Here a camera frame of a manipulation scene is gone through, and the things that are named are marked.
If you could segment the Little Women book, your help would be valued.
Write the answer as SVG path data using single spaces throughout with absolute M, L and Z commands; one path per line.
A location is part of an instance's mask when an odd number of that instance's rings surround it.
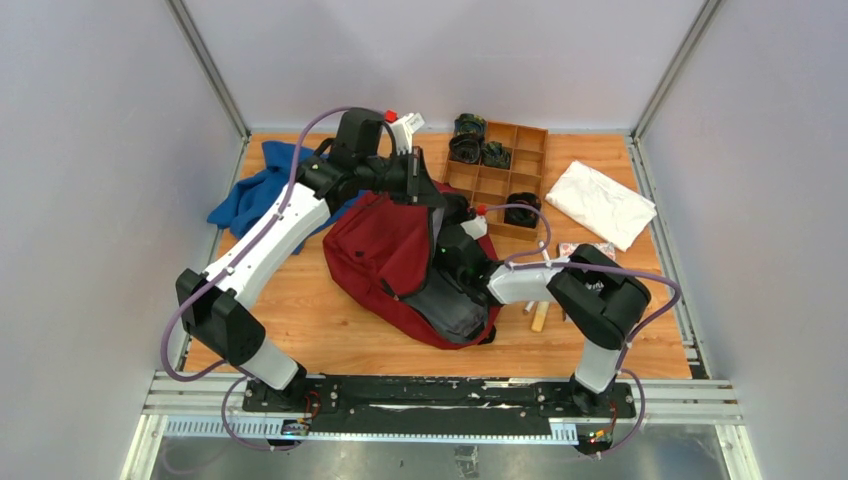
M 608 257 L 610 260 L 616 259 L 616 248 L 612 243 L 609 242 L 600 242 L 600 243 L 580 243 L 580 242 L 562 242 L 557 247 L 557 252 L 559 257 L 570 257 L 576 251 L 580 250 L 581 252 L 585 251 L 588 247 L 592 247 L 595 250 L 598 250 L 600 253 Z

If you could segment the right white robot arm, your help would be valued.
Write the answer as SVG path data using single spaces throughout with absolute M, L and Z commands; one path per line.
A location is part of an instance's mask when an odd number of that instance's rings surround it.
M 589 418 L 609 407 L 608 387 L 617 376 L 626 336 L 651 300 L 641 281 L 589 244 L 579 245 L 565 262 L 510 266 L 490 258 L 480 241 L 458 225 L 443 228 L 437 236 L 434 265 L 452 286 L 482 306 L 559 304 L 584 336 L 572 379 L 572 406 Z

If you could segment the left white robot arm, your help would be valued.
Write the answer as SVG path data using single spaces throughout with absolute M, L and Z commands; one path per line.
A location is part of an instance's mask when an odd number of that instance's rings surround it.
M 278 268 L 344 204 L 368 191 L 401 204 L 442 208 L 422 150 L 413 143 L 424 126 L 419 113 L 339 107 L 336 134 L 308 157 L 294 147 L 289 178 L 259 221 L 202 272 L 177 280 L 173 324 L 226 364 L 260 381 L 283 413 L 298 411 L 304 367 L 277 347 L 252 307 Z

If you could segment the red backpack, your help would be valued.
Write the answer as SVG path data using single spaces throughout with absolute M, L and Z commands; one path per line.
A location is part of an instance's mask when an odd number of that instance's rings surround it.
M 424 344 L 456 350 L 494 341 L 499 307 L 480 305 L 433 265 L 440 230 L 469 200 L 438 184 L 444 209 L 398 205 L 367 192 L 323 239 L 335 283 L 363 308 Z

